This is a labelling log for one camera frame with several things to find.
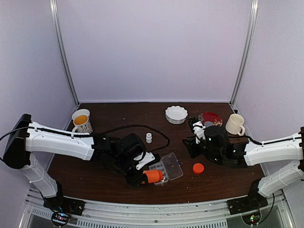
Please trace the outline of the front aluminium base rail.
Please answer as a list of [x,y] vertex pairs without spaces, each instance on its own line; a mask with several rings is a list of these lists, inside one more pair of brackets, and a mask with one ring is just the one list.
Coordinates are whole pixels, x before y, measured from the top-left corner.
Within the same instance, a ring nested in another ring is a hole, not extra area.
[[[264,220],[269,205],[257,211]],[[163,205],[120,204],[85,200],[83,214],[73,215],[64,228],[295,228],[284,193],[275,193],[275,201],[268,217],[258,226],[247,225],[243,218],[250,212],[232,215],[227,199]],[[31,187],[21,211],[18,228],[56,228],[51,222],[52,211],[43,207],[38,190]]]

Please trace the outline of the white fluted ceramic bowl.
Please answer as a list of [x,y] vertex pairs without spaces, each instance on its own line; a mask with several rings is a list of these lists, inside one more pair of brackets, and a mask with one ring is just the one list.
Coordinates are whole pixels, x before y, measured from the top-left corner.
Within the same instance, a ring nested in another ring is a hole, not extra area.
[[165,110],[165,117],[171,124],[182,124],[188,116],[188,111],[181,106],[170,106]]

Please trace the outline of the small white pill bottle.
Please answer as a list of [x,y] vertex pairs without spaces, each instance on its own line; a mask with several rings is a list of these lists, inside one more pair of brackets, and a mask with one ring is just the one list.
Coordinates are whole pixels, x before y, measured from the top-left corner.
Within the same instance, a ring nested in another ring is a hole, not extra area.
[[147,133],[146,134],[146,142],[147,143],[152,143],[152,133]]

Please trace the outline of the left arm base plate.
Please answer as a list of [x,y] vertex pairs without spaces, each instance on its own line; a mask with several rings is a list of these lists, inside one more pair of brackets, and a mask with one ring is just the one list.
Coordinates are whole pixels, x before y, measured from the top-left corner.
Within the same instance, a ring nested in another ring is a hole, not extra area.
[[62,212],[68,215],[81,216],[85,207],[84,201],[66,197],[43,197],[43,201],[43,206],[50,209],[51,211]]

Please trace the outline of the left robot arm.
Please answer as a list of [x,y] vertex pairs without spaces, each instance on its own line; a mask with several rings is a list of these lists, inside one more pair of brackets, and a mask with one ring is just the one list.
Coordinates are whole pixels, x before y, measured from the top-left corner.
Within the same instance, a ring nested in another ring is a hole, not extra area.
[[42,126],[23,114],[9,139],[3,155],[4,163],[24,173],[58,211],[68,207],[68,200],[59,191],[58,183],[46,174],[33,152],[48,152],[100,162],[110,170],[123,173],[128,184],[147,183],[143,167],[154,161],[142,140],[134,133],[122,138],[110,138],[100,133],[75,133]]

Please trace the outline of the cream ribbed ceramic mug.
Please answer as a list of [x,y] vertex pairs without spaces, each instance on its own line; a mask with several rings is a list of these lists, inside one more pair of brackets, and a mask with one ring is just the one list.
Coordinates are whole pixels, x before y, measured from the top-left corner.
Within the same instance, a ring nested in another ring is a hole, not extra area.
[[245,120],[241,115],[231,114],[226,123],[225,129],[232,135],[243,136],[245,134],[244,122]]

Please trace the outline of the clear plastic pill organizer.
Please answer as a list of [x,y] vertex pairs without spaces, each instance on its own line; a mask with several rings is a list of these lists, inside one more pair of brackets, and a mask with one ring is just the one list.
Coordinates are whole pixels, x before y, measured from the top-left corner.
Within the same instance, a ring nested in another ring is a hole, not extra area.
[[154,183],[156,186],[163,186],[168,181],[173,181],[183,176],[183,171],[174,152],[163,156],[159,162],[149,165],[149,169],[162,172],[162,179]]

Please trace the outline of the floral mug yellow inside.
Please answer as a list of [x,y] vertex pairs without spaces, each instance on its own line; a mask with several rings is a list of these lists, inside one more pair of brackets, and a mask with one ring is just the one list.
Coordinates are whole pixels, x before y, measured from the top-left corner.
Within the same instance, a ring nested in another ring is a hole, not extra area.
[[90,123],[90,111],[87,109],[79,109],[72,114],[74,128],[72,132],[92,133],[93,128]]

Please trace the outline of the orange pill bottle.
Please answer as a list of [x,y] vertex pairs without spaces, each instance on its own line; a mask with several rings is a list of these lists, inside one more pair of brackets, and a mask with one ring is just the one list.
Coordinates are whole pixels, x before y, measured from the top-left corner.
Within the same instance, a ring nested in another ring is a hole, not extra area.
[[160,182],[164,178],[164,175],[161,170],[147,170],[143,171],[143,174],[147,176],[149,184]]

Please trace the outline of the aluminium frame post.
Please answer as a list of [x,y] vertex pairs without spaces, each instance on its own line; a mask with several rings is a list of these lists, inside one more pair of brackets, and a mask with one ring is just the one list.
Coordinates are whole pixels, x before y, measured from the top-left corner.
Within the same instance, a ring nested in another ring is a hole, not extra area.
[[233,93],[230,99],[230,106],[232,109],[236,109],[236,100],[237,100],[237,95],[241,86],[241,82],[246,70],[247,66],[247,61],[249,59],[249,54],[250,54],[250,49],[252,46],[255,30],[256,30],[256,22],[257,22],[257,17],[258,17],[258,0],[252,0],[251,1],[251,9],[250,9],[250,14],[249,14],[249,21],[248,21],[248,27],[247,27],[247,35],[245,39],[245,45],[243,49],[243,54],[237,74],[237,79],[236,83],[233,89]]
[[74,82],[73,82],[73,79],[71,76],[71,72],[70,72],[70,68],[69,68],[68,60],[67,60],[67,55],[66,55],[66,51],[65,51],[65,47],[64,47],[64,41],[63,41],[62,31],[61,31],[61,26],[60,26],[57,1],[50,0],[49,3],[50,3],[51,16],[52,16],[52,20],[54,23],[56,37],[57,37],[57,44],[58,44],[59,52],[60,52],[60,59],[62,62],[64,74],[65,74],[65,77],[67,80],[67,85],[68,85],[69,91],[72,95],[75,106],[79,106],[80,102],[79,102],[78,96],[76,94],[76,89],[75,89]]

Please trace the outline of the aluminium frame post right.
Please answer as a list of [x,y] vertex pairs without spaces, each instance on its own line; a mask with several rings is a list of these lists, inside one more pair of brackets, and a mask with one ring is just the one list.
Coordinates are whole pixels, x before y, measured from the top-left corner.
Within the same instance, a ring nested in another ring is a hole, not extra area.
[[236,109],[236,100],[237,100],[237,95],[241,86],[241,82],[246,70],[247,66],[247,61],[249,59],[249,54],[250,54],[250,49],[252,46],[255,30],[256,30],[256,22],[257,22],[257,17],[258,17],[258,0],[252,0],[251,1],[251,9],[250,9],[250,14],[249,14],[249,21],[248,21],[248,27],[247,27],[247,35],[245,39],[245,45],[243,49],[243,54],[237,74],[237,79],[236,83],[233,89],[233,93],[230,99],[230,106],[232,109]]

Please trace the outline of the aluminium frame post left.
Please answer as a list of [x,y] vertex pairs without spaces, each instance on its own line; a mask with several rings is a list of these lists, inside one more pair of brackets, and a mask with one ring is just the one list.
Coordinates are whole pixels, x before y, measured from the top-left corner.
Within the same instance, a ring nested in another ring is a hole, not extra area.
[[62,62],[64,74],[65,74],[65,77],[67,80],[67,85],[68,85],[69,91],[72,95],[75,106],[79,106],[80,102],[79,102],[78,96],[76,94],[76,89],[75,89],[74,82],[73,82],[73,79],[71,76],[71,72],[70,72],[70,68],[69,68],[68,60],[67,60],[67,55],[66,55],[66,51],[65,51],[65,47],[64,47],[64,41],[63,41],[62,31],[61,31],[61,26],[60,26],[57,1],[50,0],[49,3],[50,3],[51,16],[52,16],[52,20],[54,23],[56,37],[57,37],[57,44],[58,44],[59,52],[60,52],[60,59]]

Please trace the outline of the orange bottle cap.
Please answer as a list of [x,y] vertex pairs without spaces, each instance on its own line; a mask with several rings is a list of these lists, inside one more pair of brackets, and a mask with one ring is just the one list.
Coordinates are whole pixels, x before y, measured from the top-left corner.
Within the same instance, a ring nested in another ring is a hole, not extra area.
[[204,170],[205,170],[205,167],[201,163],[195,163],[192,167],[192,171],[196,175],[202,174],[204,172]]

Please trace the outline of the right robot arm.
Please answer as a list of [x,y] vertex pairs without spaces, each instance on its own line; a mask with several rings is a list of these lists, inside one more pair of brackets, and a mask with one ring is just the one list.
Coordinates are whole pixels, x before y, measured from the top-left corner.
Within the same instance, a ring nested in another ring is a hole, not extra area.
[[209,161],[234,169],[247,168],[265,162],[289,160],[290,163],[275,173],[252,182],[243,204],[254,209],[275,191],[304,179],[304,132],[274,141],[231,143],[224,128],[200,127],[202,137],[197,135],[183,139],[190,156],[204,155]]

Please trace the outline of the grey capped vitamin bottle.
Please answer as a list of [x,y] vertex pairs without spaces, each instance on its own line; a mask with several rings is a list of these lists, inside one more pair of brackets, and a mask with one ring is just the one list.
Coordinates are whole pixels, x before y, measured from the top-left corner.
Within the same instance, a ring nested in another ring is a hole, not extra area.
[[213,122],[206,121],[206,122],[204,123],[204,125],[205,125],[206,127],[210,127],[210,126],[213,125]]

